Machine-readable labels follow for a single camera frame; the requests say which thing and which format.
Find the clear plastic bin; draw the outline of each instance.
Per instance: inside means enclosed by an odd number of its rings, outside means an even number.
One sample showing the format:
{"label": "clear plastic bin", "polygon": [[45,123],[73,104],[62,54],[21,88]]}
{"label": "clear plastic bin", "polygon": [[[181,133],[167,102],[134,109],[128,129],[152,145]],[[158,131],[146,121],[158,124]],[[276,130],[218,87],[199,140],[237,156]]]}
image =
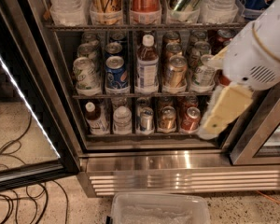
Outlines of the clear plastic bin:
{"label": "clear plastic bin", "polygon": [[208,4],[208,0],[203,0],[201,4],[201,13],[198,21],[201,23],[224,24],[233,22],[239,10],[238,6],[234,4],[232,10],[218,10],[214,9]]}
{"label": "clear plastic bin", "polygon": [[78,26],[87,25],[89,19],[90,0],[82,0],[82,6],[76,11],[58,12],[54,6],[49,9],[55,25]]}
{"label": "clear plastic bin", "polygon": [[111,216],[113,224],[210,224],[205,199],[153,192],[117,193]]}
{"label": "clear plastic bin", "polygon": [[241,17],[244,17],[247,20],[255,20],[257,19],[263,12],[263,10],[252,10],[252,9],[247,9],[245,6],[241,3],[240,0],[235,1],[236,6],[239,8],[238,14]]}

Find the electrical wire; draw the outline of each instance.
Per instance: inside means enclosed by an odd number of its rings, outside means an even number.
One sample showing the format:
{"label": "electrical wire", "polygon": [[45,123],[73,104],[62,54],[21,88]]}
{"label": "electrical wire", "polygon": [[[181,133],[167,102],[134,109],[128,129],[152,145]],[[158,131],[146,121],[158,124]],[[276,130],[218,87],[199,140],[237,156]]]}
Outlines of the electrical wire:
{"label": "electrical wire", "polygon": [[267,195],[267,194],[264,194],[263,192],[261,192],[261,191],[259,191],[259,190],[257,190],[256,193],[258,193],[259,195],[265,197],[266,199],[268,199],[268,200],[270,200],[270,201],[272,201],[272,202],[274,202],[274,203],[280,204],[280,201],[279,201],[279,200],[276,200],[275,198],[273,198],[273,197],[271,197],[271,196],[269,196],[269,195]]}

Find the bottle label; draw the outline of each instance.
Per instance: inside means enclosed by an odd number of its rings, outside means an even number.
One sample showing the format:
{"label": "bottle label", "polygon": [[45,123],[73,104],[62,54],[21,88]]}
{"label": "bottle label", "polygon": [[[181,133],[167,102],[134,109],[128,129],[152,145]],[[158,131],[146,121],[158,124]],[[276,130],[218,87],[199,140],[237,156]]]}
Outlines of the bottle label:
{"label": "bottle label", "polygon": [[140,88],[155,87],[158,79],[159,58],[152,61],[137,59],[137,84]]}

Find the glass door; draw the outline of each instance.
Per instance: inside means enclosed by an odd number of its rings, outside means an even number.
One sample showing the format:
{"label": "glass door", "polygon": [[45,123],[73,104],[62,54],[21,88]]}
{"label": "glass door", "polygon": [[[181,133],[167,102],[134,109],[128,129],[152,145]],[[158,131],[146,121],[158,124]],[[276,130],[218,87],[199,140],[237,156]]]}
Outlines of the glass door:
{"label": "glass door", "polygon": [[280,84],[273,87],[231,153],[235,165],[280,163]]}
{"label": "glass door", "polygon": [[12,11],[0,0],[0,191],[79,171],[78,141],[45,51],[10,1]]}

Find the led light strip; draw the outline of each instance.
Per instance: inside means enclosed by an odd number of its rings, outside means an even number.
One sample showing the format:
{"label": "led light strip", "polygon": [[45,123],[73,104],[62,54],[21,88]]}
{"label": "led light strip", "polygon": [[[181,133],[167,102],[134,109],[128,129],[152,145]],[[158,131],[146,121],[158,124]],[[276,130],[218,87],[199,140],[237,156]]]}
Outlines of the led light strip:
{"label": "led light strip", "polygon": [[0,55],[0,64],[1,64],[2,68],[6,71],[8,77],[10,78],[11,83],[12,83],[12,84],[14,85],[14,87],[16,88],[16,90],[17,90],[19,96],[20,96],[20,97],[22,98],[22,100],[25,102],[26,107],[27,107],[27,108],[29,109],[29,111],[31,112],[31,115],[32,115],[32,117],[35,119],[35,121],[36,121],[38,127],[40,128],[40,130],[42,131],[42,133],[43,133],[43,134],[45,135],[45,137],[47,138],[47,140],[48,140],[48,142],[49,142],[51,148],[55,151],[56,156],[57,156],[58,158],[60,158],[60,155],[59,155],[59,153],[57,152],[55,146],[52,144],[51,140],[49,139],[49,137],[48,137],[46,131],[44,130],[43,126],[41,125],[41,123],[38,121],[35,112],[34,112],[34,111],[32,110],[32,108],[30,107],[30,105],[29,105],[29,103],[27,102],[27,100],[26,100],[24,94],[21,92],[21,90],[20,90],[20,88],[19,88],[17,82],[15,81],[15,79],[13,78],[13,76],[10,74],[10,72],[9,72],[9,70],[8,70],[8,68],[7,68],[7,66],[6,66],[6,64],[4,63],[3,59],[1,58],[1,55]]}

